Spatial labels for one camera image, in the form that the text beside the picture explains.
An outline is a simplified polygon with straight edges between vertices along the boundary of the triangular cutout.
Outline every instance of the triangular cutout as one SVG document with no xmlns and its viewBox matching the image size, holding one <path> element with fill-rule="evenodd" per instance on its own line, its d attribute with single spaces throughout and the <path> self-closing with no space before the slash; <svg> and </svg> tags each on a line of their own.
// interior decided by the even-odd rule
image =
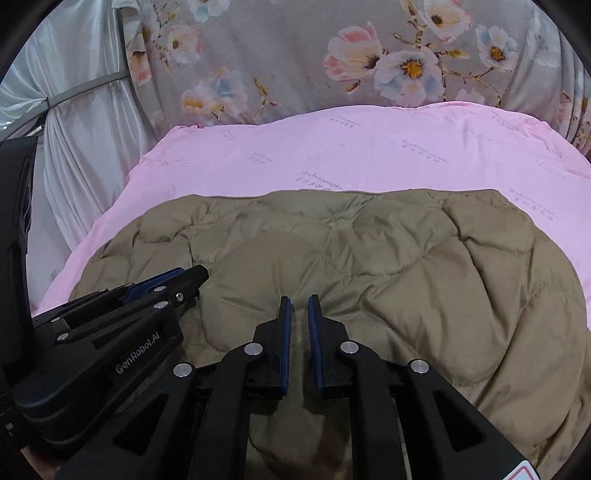
<svg viewBox="0 0 591 480">
<path fill-rule="evenodd" d="M 117 435 L 115 444 L 136 455 L 144 455 L 164 411 L 168 395 L 160 394 Z"/>
<path fill-rule="evenodd" d="M 433 392 L 447 436 L 455 452 L 462 452 L 482 443 L 484 435 L 462 411 L 441 391 Z"/>
</svg>

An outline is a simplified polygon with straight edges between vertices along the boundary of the gray strap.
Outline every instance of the gray strap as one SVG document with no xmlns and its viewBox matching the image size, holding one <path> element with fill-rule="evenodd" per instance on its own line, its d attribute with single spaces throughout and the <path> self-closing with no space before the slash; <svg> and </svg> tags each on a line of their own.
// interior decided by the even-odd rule
<svg viewBox="0 0 591 480">
<path fill-rule="evenodd" d="M 8 128 L 0 131 L 0 142 L 6 140 L 8 137 L 14 134 L 14 132 L 17 132 L 20 128 L 28 124 L 31 120 L 34 120 L 39 115 L 44 114 L 49 109 L 59 105 L 60 103 L 70 100 L 81 93 L 88 92 L 89 90 L 101 87 L 107 83 L 122 80 L 127 77 L 129 77 L 129 71 L 121 70 L 120 72 L 111 73 L 109 75 L 105 75 L 104 77 L 99 77 L 89 82 L 84 82 L 81 85 L 71 88 L 70 90 L 59 93 L 52 98 L 46 98 L 35 108 L 28 111 L 22 117 L 11 123 Z"/>
</svg>

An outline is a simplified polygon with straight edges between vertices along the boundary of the silver screw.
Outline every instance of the silver screw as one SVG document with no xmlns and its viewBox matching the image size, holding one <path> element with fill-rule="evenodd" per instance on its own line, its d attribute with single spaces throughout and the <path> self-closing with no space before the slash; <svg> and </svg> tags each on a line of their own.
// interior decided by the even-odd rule
<svg viewBox="0 0 591 480">
<path fill-rule="evenodd" d="M 340 349 L 344 353 L 357 353 L 359 352 L 359 345 L 355 342 L 343 342 L 340 344 Z"/>
<path fill-rule="evenodd" d="M 244 347 L 244 353 L 247 355 L 260 355 L 262 353 L 262 345 L 260 343 L 249 343 Z"/>
<path fill-rule="evenodd" d="M 173 373 L 179 378 L 190 375 L 192 371 L 193 367 L 189 364 L 178 364 L 173 368 Z"/>
<path fill-rule="evenodd" d="M 429 364 L 425 360 L 413 360 L 410 368 L 418 374 L 426 374 L 429 371 Z"/>
</svg>

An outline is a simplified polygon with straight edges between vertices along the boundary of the blue gripper pad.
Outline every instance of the blue gripper pad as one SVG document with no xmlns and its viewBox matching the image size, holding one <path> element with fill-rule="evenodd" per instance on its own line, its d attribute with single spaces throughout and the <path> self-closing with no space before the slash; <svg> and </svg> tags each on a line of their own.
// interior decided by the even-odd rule
<svg viewBox="0 0 591 480">
<path fill-rule="evenodd" d="M 281 354 L 281 394 L 287 395 L 290 382 L 291 300 L 285 298 L 283 315 L 283 349 Z"/>
<path fill-rule="evenodd" d="M 320 335 L 318 331 L 318 318 L 314 307 L 314 297 L 308 299 L 308 330 L 310 331 L 310 350 L 314 364 L 314 383 L 320 396 L 324 391 L 324 365 L 322 359 L 322 347 L 320 346 Z"/>
<path fill-rule="evenodd" d="M 180 275 L 183 272 L 184 272 L 184 268 L 180 268 L 180 267 L 175 268 L 173 270 L 169 270 L 165 273 L 157 275 L 156 277 L 152 277 L 152 278 L 149 278 L 148 280 L 144 280 L 143 282 L 140 282 L 137 285 L 134 285 L 133 287 L 131 287 L 129 289 L 129 292 L 127 293 L 127 296 L 125 297 L 125 300 L 123 301 L 123 303 L 131 303 L 135 300 L 140 299 L 141 297 L 144 296 L 144 293 L 152 290 L 153 288 L 156 288 L 161 283 L 164 283 L 164 282 L 170 280 L 171 278 L 174 278 L 177 275 Z"/>
</svg>

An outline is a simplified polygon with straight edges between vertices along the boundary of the metal pivot bolt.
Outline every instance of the metal pivot bolt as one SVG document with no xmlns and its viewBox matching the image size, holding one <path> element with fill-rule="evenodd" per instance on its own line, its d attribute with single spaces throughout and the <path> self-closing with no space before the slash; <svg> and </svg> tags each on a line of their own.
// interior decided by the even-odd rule
<svg viewBox="0 0 591 480">
<path fill-rule="evenodd" d="M 429 364 L 425 360 L 413 360 L 410 368 L 418 374 L 426 374 L 429 371 Z"/>
<path fill-rule="evenodd" d="M 179 378 L 190 375 L 192 371 L 193 367 L 189 364 L 178 364 L 173 368 L 173 373 Z"/>
<path fill-rule="evenodd" d="M 260 343 L 249 343 L 244 347 L 244 353 L 247 355 L 260 355 L 262 353 L 262 345 Z"/>
<path fill-rule="evenodd" d="M 359 345 L 355 342 L 343 342 L 340 344 L 340 349 L 344 353 L 353 354 L 359 352 Z"/>
</svg>

